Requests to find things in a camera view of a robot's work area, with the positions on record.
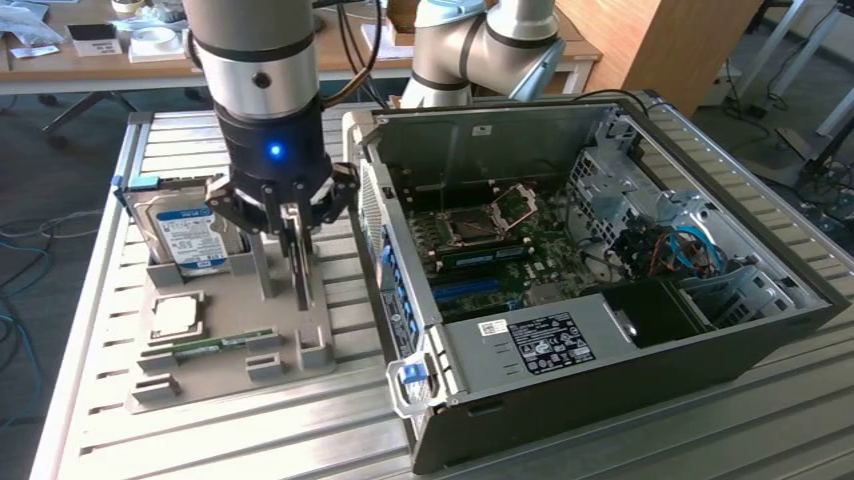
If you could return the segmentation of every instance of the paper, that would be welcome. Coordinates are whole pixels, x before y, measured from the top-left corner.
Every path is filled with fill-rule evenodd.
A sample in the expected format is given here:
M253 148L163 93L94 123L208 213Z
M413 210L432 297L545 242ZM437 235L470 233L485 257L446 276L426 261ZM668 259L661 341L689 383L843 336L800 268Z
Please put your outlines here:
M14 55L14 58L31 58L55 53L58 52L58 48L55 48L55 45L47 45L46 47L35 48L10 48L9 51L11 55Z
M373 48L373 35L376 35L376 25L365 23L361 25L361 35L368 47ZM378 42L378 60L396 60L400 58L412 58L414 55L414 47L396 47L390 43L390 32L388 27L382 27L382 38Z

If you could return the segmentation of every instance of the chair leg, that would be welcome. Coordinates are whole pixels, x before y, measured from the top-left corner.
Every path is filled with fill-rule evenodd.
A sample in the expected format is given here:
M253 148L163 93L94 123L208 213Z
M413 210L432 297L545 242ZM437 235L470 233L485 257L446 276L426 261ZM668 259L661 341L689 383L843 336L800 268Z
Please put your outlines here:
M74 103L67 110L65 110L58 117L53 119L53 121L47 124L46 127L41 129L41 131L46 135L53 135L53 132L58 130L62 125L70 122L74 118L77 118L82 112L85 112L89 108L94 106L97 102L109 97L109 93L106 92L91 92L85 97L82 97L77 103Z
M133 104L130 102L127 102L127 99L123 98L123 95L121 95L118 92L109 92L109 96L113 99L113 101L118 105L121 105L121 107L123 107L123 109L127 111L127 113L138 112L138 110L135 109Z

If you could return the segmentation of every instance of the floor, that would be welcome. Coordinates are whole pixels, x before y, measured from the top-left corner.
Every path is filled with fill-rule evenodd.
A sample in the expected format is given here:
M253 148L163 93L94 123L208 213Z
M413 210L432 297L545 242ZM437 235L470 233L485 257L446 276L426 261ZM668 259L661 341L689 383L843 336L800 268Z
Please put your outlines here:
M767 30L748 36L740 42L732 56L732 66L744 68L757 52ZM784 48L776 63L768 66L769 77L781 61ZM825 59L816 58L804 75L785 94L787 112L772 110L761 123L768 127L788 127L816 143L811 130L820 123L854 84L852 70ZM130 102L142 110L185 111L206 109L204 103L186 99L181 90L137 92L126 94ZM77 95L59 95L67 105ZM0 98L0 109L10 99ZM47 219L69 212L97 209L106 195L109 178L123 134L125 113L106 102L85 114L63 129L70 147L62 152L51 150L42 142L39 127L57 113L57 109L38 104L35 98L17 99L11 110L0 115L0 225L25 219ZM724 147L732 147L761 136L760 130L733 120L719 109L701 109L693 117L699 126ZM797 158L780 151L773 138L756 141L736 151L737 158L751 169L777 181L791 180ZM854 143L843 147L849 154ZM811 213L816 220L817 212ZM67 224L61 233L85 231L95 225L95 217L81 218ZM2 228L33 228L35 223L15 223ZM848 243L847 229L837 225L831 235L841 244ZM31 237L14 239L22 247L42 248L46 239ZM55 380L61 355L73 317L85 267L90 255L93 237L54 240L50 244L51 268L45 277L22 294L3 297L0 294L0 313L13 315L26 326L39 361L43 390L25 418L0 431L0 478L26 478L37 445L43 414ZM0 248L0 280L30 261L33 253ZM10 342L0 344L0 362L9 355ZM9 368L0 372L0 424L27 404L31 394L31 368L23 352L18 352Z

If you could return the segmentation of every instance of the hard drive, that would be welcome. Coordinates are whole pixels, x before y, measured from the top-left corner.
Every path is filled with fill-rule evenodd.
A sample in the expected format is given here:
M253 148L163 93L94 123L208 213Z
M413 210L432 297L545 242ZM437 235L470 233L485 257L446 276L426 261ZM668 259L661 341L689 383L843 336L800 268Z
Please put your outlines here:
M155 189L123 192L154 263L173 262L185 277L226 270L228 256L245 251L237 227L204 204L205 182L161 180Z

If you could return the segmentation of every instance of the barcode sticker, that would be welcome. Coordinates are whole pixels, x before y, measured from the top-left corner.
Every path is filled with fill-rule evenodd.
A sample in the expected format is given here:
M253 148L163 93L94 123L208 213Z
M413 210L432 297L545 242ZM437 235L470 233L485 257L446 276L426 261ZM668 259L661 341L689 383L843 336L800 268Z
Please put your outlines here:
M506 320L501 319L478 323L477 328L480 329L480 335L484 337L497 335L498 333L506 333Z

